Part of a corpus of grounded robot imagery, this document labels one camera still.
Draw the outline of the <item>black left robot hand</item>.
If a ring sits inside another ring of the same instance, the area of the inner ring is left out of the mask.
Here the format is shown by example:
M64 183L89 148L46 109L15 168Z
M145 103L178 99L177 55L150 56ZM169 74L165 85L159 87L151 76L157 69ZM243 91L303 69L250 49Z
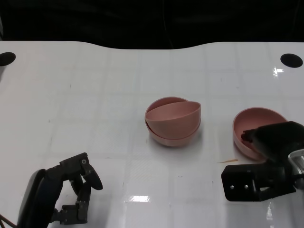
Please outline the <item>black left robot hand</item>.
M63 183L69 181L77 199L74 205L55 208ZM102 182L89 163L87 153L65 159L59 165L34 172L23 197L17 226L46 228L58 221L61 225L87 223L91 190L102 190Z

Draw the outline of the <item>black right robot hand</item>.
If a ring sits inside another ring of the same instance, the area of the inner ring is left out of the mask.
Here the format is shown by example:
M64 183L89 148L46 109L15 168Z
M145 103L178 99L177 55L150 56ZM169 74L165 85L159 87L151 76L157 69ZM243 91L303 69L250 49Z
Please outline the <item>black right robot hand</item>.
M245 130L241 138L271 162L284 164L290 153L304 147L304 126L293 121L264 125Z

